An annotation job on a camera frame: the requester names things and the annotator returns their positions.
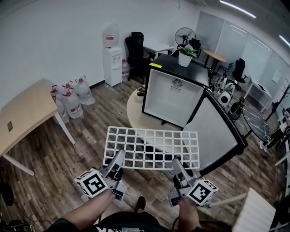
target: yellow label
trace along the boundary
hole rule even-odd
[[[162,65],[159,65],[159,64],[151,63],[150,65],[154,67],[162,68]]]

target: white plastic grid tray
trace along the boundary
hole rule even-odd
[[[180,157],[185,169],[199,169],[197,132],[110,126],[103,164],[120,149],[126,153],[123,168],[173,170],[173,158]]]

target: person's right arm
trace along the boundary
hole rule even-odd
[[[178,231],[192,232],[197,227],[201,228],[195,203],[188,197],[184,197],[179,202]]]

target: human arm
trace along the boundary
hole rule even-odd
[[[178,231],[192,232],[196,227],[201,228],[195,203],[188,197],[184,197],[179,202]]]
[[[79,230],[86,229],[97,221],[108,208],[114,197],[115,195],[112,190],[107,189],[79,208],[65,214],[63,219],[74,224]]]

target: black marble table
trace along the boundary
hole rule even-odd
[[[261,113],[252,106],[244,106],[244,118],[250,127],[249,132],[245,135],[247,138],[252,132],[263,142],[271,141],[271,130],[268,123],[263,119]]]

